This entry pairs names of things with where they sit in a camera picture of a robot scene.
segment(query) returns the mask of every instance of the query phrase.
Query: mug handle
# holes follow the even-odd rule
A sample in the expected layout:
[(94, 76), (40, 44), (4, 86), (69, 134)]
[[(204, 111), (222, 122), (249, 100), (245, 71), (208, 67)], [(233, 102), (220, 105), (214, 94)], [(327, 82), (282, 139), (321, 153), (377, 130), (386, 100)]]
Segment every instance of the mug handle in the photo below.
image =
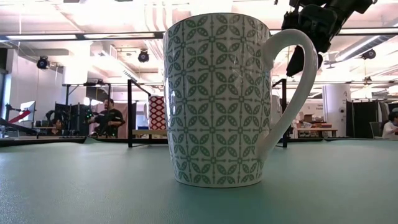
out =
[(304, 68), (300, 83), (282, 117), (275, 124), (270, 133), (259, 141), (258, 149), (263, 148), (260, 157), (266, 159), (268, 152), (278, 143), (280, 137), (286, 132), (291, 122), (300, 112), (307, 96), (310, 94), (318, 70), (318, 54), (310, 38), (302, 31), (287, 29), (276, 33), (262, 46), (262, 59), (269, 70), (274, 67), (274, 60), (278, 53), (285, 47), (299, 45), (304, 49)]

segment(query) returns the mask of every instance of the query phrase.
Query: green leaf pattern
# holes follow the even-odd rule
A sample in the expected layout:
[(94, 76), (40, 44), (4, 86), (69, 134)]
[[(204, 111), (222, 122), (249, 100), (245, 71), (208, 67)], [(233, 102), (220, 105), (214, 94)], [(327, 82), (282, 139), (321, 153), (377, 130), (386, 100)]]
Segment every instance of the green leaf pattern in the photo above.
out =
[(165, 34), (166, 124), (175, 178), (198, 186), (258, 182), (269, 130), (268, 30), (238, 14), (185, 19)]

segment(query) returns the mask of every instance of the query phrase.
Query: monitor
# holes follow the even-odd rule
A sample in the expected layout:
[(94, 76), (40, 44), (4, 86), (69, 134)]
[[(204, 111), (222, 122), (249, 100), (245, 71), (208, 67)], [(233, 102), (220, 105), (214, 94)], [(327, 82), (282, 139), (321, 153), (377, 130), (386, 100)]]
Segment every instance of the monitor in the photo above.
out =
[(36, 101), (30, 101), (26, 103), (21, 103), (21, 112), (19, 114), (22, 114), (24, 111), (29, 110), (30, 114), (26, 116), (25, 118), (22, 118), (19, 120), (19, 122), (23, 121), (34, 121), (35, 118), (35, 107), (36, 107)]

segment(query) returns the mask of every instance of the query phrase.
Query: teal table surface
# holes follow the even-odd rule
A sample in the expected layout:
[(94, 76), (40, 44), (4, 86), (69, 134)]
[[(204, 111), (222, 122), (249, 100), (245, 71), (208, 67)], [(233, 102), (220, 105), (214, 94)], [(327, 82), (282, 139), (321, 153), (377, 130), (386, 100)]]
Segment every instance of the teal table surface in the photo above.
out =
[(398, 142), (290, 143), (264, 180), (174, 180), (167, 146), (55, 143), (0, 149), (0, 223), (398, 223)]

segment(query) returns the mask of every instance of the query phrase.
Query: white mug with green pattern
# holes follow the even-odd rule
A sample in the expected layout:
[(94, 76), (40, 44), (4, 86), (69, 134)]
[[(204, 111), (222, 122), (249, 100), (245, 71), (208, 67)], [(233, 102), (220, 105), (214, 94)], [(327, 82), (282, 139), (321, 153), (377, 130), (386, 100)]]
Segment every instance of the white mug with green pattern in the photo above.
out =
[[(305, 51), (303, 76), (270, 131), (271, 69), (290, 45)], [(270, 35), (241, 14), (193, 16), (164, 37), (165, 105), (177, 181), (198, 187), (242, 187), (261, 181), (269, 152), (307, 99), (318, 68), (311, 40), (299, 30)]]

